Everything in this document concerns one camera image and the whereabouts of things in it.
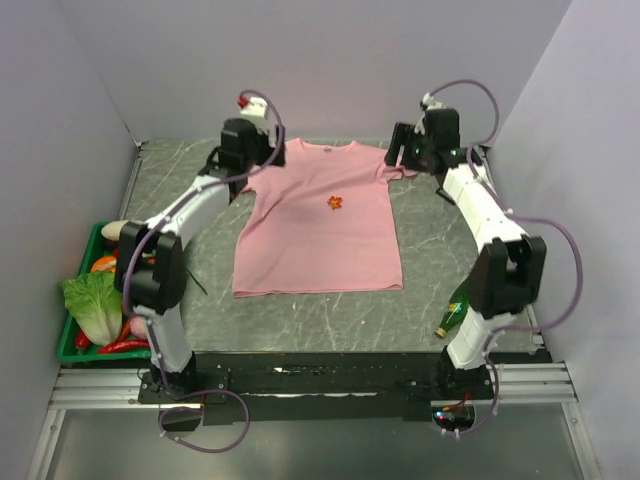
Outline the red maple leaf brooch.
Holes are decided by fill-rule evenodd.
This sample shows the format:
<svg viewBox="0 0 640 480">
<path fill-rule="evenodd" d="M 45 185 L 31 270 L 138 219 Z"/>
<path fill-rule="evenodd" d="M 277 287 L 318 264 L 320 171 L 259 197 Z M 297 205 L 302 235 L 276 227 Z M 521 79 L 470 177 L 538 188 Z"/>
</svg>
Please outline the red maple leaf brooch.
<svg viewBox="0 0 640 480">
<path fill-rule="evenodd" d="M 343 198 L 340 196 L 331 196 L 327 200 L 327 204 L 332 211 L 339 210 L 343 207 Z"/>
</svg>

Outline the pink t-shirt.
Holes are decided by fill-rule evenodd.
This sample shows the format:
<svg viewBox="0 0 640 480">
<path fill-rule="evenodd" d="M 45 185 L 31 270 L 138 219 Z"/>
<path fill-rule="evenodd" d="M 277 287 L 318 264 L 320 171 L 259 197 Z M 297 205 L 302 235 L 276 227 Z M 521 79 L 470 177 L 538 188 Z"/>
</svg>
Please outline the pink t-shirt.
<svg viewBox="0 0 640 480">
<path fill-rule="evenodd" d="M 255 195 L 234 258 L 236 297 L 399 290 L 403 272 L 389 193 L 412 176 L 383 149 L 286 143 L 284 167 L 252 176 Z M 332 211 L 331 196 L 343 198 Z"/>
</svg>

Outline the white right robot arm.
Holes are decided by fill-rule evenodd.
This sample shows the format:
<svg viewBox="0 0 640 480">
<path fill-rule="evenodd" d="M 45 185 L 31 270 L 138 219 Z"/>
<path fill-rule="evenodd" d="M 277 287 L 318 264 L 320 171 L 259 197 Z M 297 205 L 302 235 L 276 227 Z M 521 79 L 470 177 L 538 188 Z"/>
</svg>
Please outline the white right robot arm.
<svg viewBox="0 0 640 480">
<path fill-rule="evenodd" d="M 434 176 L 476 243 L 478 256 L 464 281 L 468 307 L 436 374 L 439 391 L 455 399 L 483 384 L 496 337 L 537 299 L 547 247 L 508 218 L 480 154 L 460 144 L 458 112 L 441 104 L 421 110 L 417 123 L 395 124 L 385 162 Z"/>
</svg>

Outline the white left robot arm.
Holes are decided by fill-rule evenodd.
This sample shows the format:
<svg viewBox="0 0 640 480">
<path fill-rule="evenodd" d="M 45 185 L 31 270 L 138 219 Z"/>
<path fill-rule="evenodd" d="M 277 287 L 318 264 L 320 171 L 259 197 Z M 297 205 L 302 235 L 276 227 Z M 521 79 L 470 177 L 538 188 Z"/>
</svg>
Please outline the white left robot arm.
<svg viewBox="0 0 640 480">
<path fill-rule="evenodd" d="M 185 247 L 211 215 L 233 202 L 249 177 L 284 166 L 285 132 L 281 122 L 269 131 L 255 119 L 226 120 L 219 145 L 187 189 L 160 213 L 120 230 L 114 285 L 125 309 L 143 320 L 152 374 L 174 401 L 191 399 L 198 388 L 195 354 L 180 312 L 188 280 Z"/>
</svg>

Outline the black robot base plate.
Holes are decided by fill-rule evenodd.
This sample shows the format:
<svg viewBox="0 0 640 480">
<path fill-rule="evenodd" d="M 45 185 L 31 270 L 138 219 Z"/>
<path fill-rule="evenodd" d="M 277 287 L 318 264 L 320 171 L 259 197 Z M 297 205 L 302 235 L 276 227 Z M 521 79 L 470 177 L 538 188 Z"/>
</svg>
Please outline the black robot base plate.
<svg viewBox="0 0 640 480">
<path fill-rule="evenodd" d="M 212 426 L 245 419 L 429 422 L 436 403 L 493 396 L 487 367 L 457 370 L 446 352 L 223 352 L 198 354 L 166 379 L 152 368 L 138 401 L 193 408 Z"/>
</svg>

